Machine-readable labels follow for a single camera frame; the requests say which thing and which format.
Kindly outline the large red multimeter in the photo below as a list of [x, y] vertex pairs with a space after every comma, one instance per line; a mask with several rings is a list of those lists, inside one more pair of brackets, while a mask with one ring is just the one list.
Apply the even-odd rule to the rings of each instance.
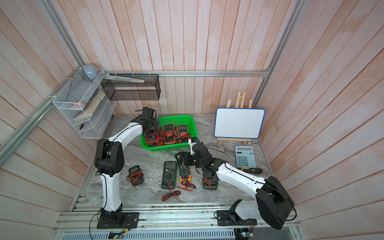
[[163, 145], [162, 133], [158, 130], [148, 130], [145, 134], [145, 141], [150, 147], [159, 147]]

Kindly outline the orange Victor multimeter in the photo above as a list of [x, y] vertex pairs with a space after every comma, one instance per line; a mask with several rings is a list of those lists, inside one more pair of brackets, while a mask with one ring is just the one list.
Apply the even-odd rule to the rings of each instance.
[[191, 138], [191, 135], [189, 134], [187, 125], [179, 125], [177, 126], [177, 140], [178, 143], [187, 143], [189, 139]]

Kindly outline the green DT9205A multimeter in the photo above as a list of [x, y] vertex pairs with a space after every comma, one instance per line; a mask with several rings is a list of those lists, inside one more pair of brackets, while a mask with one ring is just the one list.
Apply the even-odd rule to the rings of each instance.
[[176, 190], [176, 177], [178, 170], [178, 162], [165, 161], [163, 168], [162, 184], [161, 188], [168, 190], [169, 193], [162, 196], [162, 201], [165, 202], [173, 196], [179, 196], [181, 192]]

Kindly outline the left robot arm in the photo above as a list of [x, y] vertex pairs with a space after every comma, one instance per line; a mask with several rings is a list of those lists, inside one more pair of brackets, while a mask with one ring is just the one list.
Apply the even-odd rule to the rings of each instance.
[[101, 217], [111, 222], [123, 219], [119, 190], [120, 172], [125, 164], [123, 150], [134, 138], [158, 127], [156, 110], [144, 107], [140, 112], [123, 130], [97, 144], [94, 165], [103, 185]]

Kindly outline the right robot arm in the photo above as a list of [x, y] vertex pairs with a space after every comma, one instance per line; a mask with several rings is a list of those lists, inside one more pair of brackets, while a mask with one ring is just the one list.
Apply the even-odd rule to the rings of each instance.
[[236, 200], [227, 211], [217, 211], [219, 226], [254, 226], [263, 219], [270, 227], [280, 230], [289, 221], [295, 204], [280, 181], [270, 176], [267, 179], [254, 176], [214, 158], [204, 143], [192, 143], [189, 152], [175, 155], [177, 162], [202, 169], [208, 177], [231, 184], [254, 198], [252, 201]]

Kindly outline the yellow multimeter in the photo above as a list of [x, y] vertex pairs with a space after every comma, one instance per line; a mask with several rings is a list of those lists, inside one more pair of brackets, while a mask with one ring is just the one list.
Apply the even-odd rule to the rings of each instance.
[[191, 171], [190, 166], [179, 166], [180, 181], [182, 186], [177, 186], [178, 189], [192, 192], [196, 189], [196, 186], [191, 183]]

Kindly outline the green plastic basket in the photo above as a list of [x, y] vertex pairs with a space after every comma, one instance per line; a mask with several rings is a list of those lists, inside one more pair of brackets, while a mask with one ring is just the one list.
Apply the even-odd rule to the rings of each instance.
[[[173, 116], [165, 116], [165, 117], [158, 117], [161, 127], [168, 124], [174, 124], [175, 127], [179, 125], [186, 125], [188, 128], [188, 132], [191, 135], [192, 138], [198, 138], [198, 132], [195, 125], [195, 120], [190, 115], [173, 115]], [[150, 144], [147, 144], [145, 141], [145, 137], [141, 135], [141, 145], [144, 149], [156, 152], [156, 151], [165, 151], [165, 150], [174, 150], [174, 149], [181, 149], [181, 148], [189, 148], [188, 142], [186, 143], [179, 143], [179, 144], [173, 144], [173, 145], [163, 145], [158, 147], [150, 147]]]

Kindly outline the small black multimeter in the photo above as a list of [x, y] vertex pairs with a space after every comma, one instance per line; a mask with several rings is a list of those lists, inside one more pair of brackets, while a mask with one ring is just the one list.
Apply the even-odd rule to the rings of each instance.
[[129, 174], [126, 177], [132, 186], [138, 186], [144, 182], [144, 173], [139, 165], [136, 165], [129, 169]]

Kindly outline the paper sheet on basket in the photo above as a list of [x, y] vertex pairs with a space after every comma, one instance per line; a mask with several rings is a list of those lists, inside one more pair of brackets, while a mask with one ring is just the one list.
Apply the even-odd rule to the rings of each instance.
[[136, 79], [136, 78], [130, 78], [130, 77], [121, 77], [121, 76], [110, 75], [110, 74], [106, 74], [105, 79], [111, 80], [111, 81], [123, 81], [123, 82], [127, 82], [127, 83], [144, 83], [145, 82], [145, 80], [142, 80], [142, 79]]

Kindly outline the blue framed whiteboard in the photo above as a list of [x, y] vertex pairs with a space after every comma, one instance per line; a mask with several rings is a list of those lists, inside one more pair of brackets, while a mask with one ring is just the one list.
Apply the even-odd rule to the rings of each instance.
[[218, 108], [214, 136], [216, 138], [257, 139], [266, 111], [249, 108]]

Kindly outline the light blue calculator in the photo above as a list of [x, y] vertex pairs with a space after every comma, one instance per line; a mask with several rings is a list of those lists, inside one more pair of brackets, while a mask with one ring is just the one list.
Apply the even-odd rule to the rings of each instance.
[[236, 146], [238, 168], [256, 168], [254, 149], [252, 146]]

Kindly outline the book in shelf rack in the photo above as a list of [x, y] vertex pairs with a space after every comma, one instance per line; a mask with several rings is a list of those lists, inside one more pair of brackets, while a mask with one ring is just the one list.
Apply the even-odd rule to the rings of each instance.
[[79, 122], [83, 119], [90, 118], [94, 114], [94, 112], [96, 111], [100, 102], [104, 99], [105, 95], [106, 94], [104, 93], [104, 91], [97, 89], [93, 93], [93, 95], [90, 98], [90, 100], [88, 101], [88, 103], [86, 104], [85, 108], [81, 111], [78, 111], [75, 114], [73, 120], [75, 122]]

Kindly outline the black yellow utility knife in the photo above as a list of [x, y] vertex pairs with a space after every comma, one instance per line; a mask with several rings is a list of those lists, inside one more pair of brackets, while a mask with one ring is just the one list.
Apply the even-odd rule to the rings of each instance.
[[263, 170], [260, 168], [240, 168], [242, 172], [259, 175], [263, 173]]

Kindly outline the grey computer mouse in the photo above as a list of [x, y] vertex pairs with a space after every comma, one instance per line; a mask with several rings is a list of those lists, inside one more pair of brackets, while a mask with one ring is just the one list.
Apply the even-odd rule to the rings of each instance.
[[99, 75], [98, 69], [92, 64], [83, 65], [82, 68], [90, 81], [94, 81]]

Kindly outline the black mesh wall basket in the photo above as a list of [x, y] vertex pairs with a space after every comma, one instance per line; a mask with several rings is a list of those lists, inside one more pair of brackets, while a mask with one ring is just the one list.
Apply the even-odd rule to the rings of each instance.
[[103, 79], [102, 87], [113, 101], [157, 101], [161, 95], [158, 75], [155, 74], [110, 74], [145, 80], [144, 83], [127, 83]]

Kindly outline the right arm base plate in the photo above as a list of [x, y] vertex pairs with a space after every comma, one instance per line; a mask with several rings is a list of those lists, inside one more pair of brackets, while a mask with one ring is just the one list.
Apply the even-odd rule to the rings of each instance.
[[215, 212], [215, 218], [218, 225], [221, 227], [227, 226], [251, 226], [254, 227], [258, 224], [256, 219], [241, 219], [235, 212], [236, 207], [242, 200], [236, 200], [229, 210], [221, 210]]

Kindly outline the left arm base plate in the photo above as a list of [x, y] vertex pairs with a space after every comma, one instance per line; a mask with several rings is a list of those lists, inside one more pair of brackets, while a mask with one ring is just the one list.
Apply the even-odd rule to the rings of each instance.
[[101, 209], [97, 229], [135, 229], [137, 228], [139, 213], [122, 211], [108, 212]]

